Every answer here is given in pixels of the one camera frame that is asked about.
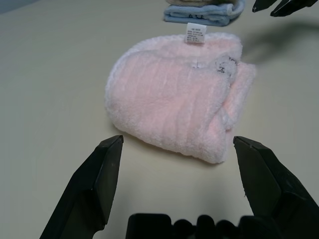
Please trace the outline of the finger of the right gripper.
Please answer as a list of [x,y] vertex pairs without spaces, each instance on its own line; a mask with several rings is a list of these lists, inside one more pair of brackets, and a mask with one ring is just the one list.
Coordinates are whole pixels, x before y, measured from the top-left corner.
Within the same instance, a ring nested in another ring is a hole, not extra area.
[[268,9],[276,1],[277,0],[256,0],[252,7],[252,12],[258,12],[258,11]]
[[278,6],[270,13],[272,17],[284,17],[303,9],[311,7],[316,0],[282,0]]

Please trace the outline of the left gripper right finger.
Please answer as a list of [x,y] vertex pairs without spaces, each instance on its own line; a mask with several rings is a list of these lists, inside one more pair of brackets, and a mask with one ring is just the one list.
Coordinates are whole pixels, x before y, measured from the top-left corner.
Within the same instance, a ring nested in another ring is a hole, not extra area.
[[300,180],[263,144],[242,136],[233,144],[253,214],[271,218],[285,239],[317,239],[319,207]]

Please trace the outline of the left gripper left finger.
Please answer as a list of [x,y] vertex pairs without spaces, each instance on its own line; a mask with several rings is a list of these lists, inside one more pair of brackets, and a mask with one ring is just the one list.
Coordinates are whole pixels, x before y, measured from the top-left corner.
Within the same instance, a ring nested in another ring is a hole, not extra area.
[[73,173],[42,239],[91,239],[108,223],[119,175],[124,137],[103,140]]

